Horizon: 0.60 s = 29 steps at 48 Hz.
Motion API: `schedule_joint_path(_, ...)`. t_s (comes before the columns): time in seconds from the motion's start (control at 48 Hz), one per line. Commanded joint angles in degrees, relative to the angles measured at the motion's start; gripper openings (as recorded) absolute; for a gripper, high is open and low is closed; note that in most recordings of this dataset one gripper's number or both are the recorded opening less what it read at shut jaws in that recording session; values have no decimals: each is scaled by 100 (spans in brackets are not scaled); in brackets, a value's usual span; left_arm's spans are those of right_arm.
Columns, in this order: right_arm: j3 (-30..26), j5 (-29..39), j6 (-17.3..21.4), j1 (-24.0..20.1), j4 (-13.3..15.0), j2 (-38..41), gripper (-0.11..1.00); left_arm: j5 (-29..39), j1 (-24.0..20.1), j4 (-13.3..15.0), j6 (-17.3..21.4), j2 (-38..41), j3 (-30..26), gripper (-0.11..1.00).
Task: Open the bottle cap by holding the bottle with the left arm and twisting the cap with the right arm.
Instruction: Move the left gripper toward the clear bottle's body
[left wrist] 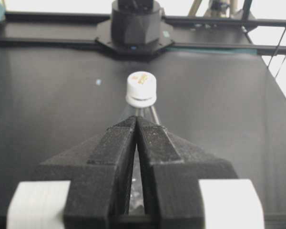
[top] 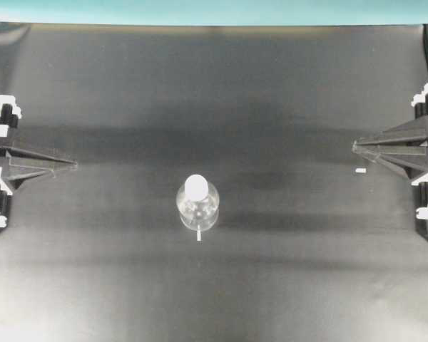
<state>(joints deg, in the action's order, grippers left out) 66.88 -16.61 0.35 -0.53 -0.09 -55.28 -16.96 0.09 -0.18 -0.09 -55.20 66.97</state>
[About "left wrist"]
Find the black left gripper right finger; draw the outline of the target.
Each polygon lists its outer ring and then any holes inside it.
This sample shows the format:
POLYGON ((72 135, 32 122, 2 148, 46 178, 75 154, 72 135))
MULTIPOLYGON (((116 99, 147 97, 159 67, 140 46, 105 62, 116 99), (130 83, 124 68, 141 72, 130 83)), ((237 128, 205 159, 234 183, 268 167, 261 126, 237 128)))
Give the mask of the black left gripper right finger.
POLYGON ((143 117, 137 145, 146 212, 162 229, 262 229, 261 201, 232 163, 143 117))

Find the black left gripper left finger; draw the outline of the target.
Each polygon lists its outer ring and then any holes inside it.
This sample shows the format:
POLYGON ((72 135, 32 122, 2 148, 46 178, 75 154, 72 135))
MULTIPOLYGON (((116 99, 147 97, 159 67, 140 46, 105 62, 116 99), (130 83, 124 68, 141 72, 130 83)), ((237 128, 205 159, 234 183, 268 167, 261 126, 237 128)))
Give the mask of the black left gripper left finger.
POLYGON ((18 184, 9 229, 107 229, 128 212, 135 152, 131 116, 40 163, 18 184))

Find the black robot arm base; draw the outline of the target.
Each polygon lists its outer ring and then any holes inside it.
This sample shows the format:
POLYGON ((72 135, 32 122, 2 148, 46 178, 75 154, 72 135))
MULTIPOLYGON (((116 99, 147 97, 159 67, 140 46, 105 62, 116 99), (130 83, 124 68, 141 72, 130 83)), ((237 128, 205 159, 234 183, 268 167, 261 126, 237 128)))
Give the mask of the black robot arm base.
POLYGON ((96 42, 125 55, 152 55, 174 43, 155 0, 115 0, 110 19, 97 25, 96 42))

